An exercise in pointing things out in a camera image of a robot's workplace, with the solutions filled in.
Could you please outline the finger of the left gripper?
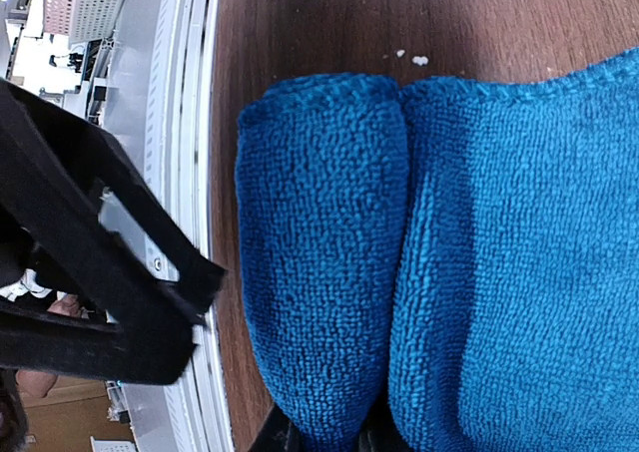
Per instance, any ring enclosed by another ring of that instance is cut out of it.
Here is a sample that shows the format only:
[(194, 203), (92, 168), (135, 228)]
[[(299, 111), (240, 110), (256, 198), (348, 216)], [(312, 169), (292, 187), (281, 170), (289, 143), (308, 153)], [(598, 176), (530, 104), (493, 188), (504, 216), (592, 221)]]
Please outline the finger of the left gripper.
[(206, 322), (157, 292), (112, 296), (114, 323), (36, 311), (1, 302), (1, 366), (82, 378), (169, 385), (196, 349), (193, 329)]
[(174, 295), (195, 312), (214, 303), (224, 277), (163, 209), (117, 139), (10, 83), (1, 83), (1, 205), (51, 250), (54, 226), (97, 222), (85, 189), (107, 186), (177, 269)]

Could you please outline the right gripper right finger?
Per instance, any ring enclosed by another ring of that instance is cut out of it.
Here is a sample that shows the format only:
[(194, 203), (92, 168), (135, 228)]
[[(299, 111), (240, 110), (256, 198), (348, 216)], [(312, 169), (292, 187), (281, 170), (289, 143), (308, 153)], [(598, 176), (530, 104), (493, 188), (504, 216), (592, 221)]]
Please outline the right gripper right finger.
[(411, 452), (387, 414), (371, 414), (358, 436), (358, 452)]

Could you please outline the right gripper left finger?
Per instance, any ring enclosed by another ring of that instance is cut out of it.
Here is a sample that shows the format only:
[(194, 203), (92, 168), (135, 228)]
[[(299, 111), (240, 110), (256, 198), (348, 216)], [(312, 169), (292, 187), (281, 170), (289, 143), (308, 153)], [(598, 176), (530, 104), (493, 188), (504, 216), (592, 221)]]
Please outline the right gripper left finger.
[(249, 449), (250, 452), (301, 452), (302, 450), (303, 443), (298, 428), (277, 405), (271, 408)]

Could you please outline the blue towel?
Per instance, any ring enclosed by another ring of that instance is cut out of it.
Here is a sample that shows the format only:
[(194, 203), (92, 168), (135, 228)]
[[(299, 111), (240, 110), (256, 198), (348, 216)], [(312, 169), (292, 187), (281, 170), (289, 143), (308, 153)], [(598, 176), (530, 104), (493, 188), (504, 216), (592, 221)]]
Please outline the blue towel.
[(278, 83), (239, 119), (244, 306), (302, 451), (638, 447), (638, 53)]

